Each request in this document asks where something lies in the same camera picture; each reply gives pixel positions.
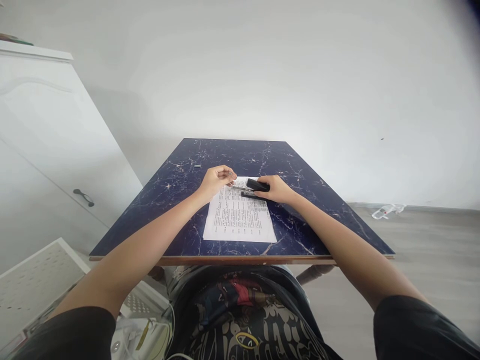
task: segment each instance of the sleeve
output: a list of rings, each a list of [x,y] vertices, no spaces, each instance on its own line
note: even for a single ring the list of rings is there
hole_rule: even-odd
[[[378,360],[480,359],[480,347],[429,304],[390,296],[376,309],[373,336]]]
[[[13,359],[110,359],[115,327],[104,308],[75,308],[46,321]]]

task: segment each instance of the blue marble tabletop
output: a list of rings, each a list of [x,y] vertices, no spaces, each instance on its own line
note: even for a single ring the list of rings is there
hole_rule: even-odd
[[[90,256],[105,256],[138,229],[187,198],[199,187],[207,169],[217,165],[230,166],[239,176],[279,174],[296,192],[380,253],[395,254],[288,143],[184,138]],[[190,257],[198,259],[199,264],[205,264],[205,259],[214,261],[224,257],[235,261],[238,257],[255,257],[265,260],[266,264],[314,264],[315,259],[331,259],[327,248],[291,207],[269,201],[268,208],[276,243],[203,240],[209,210],[206,205],[182,228],[162,260],[174,257],[175,264],[182,265],[181,260]]]

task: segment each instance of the baseboard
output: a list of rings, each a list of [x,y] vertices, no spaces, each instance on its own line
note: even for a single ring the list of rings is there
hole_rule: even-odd
[[[374,203],[374,202],[347,202],[347,204],[350,205],[351,207],[377,209],[377,210],[380,209],[382,206],[386,205],[384,203]],[[479,214],[480,215],[480,210],[460,209],[455,207],[407,205],[405,210],[425,211],[425,212],[434,212],[434,213],[462,213],[462,214]]]

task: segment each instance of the forearm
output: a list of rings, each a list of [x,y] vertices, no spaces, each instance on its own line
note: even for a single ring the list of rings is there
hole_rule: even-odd
[[[96,281],[103,281],[107,289],[123,290],[128,294],[157,264],[182,227],[206,203],[197,193],[189,196],[113,249],[92,270],[95,271],[92,276]]]
[[[427,301],[391,262],[346,226],[298,195],[290,204],[298,211],[327,247],[347,279],[373,310],[392,295],[406,295]]]
[[[69,309],[99,306],[116,317],[125,297],[157,264],[187,221],[208,201],[197,193],[135,232],[74,287],[54,317]]]

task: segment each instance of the wooden table edge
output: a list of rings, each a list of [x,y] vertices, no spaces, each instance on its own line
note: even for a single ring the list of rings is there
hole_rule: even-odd
[[[387,259],[394,259],[395,254],[385,254]],[[91,262],[97,262],[103,256],[90,256]],[[163,256],[157,266],[180,265],[336,265],[330,255],[322,256]]]

